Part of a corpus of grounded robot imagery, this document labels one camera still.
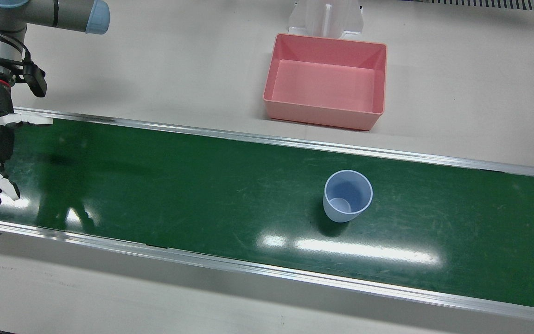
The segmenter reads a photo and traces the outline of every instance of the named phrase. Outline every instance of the blue plastic cup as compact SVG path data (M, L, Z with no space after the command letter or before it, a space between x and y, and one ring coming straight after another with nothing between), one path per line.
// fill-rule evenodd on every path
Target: blue plastic cup
M356 171L339 171L324 184L323 207L330 220L349 222L372 203L372 184Z

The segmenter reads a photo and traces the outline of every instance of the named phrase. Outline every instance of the pink plastic container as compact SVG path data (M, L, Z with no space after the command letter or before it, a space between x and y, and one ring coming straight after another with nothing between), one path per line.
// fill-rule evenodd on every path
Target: pink plastic container
M384 112L386 45L278 34L263 100L277 120L372 129Z

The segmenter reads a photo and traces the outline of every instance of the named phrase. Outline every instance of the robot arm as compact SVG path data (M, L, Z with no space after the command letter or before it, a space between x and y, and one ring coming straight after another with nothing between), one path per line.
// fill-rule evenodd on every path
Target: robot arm
M11 87L15 83L27 83L38 97L44 97L47 89L45 72L32 61L23 43L27 23L104 34L110 12L103 0L0 0L0 193L12 199L19 199L19 190L7 179L4 163L13 153L13 129L22 123L52 124L40 116L13 112Z

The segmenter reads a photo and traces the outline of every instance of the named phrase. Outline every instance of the white stand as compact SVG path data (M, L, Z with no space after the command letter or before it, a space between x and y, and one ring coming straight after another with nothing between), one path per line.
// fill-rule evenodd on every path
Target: white stand
M358 0L299 0L290 16L290 34L356 39L364 19Z

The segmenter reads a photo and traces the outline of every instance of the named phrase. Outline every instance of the green conveyor belt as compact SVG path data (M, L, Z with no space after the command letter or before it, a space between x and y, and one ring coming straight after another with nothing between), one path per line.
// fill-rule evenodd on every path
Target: green conveyor belt
M7 167L0 220L534 306L534 177L62 120ZM349 224L340 169L375 191Z

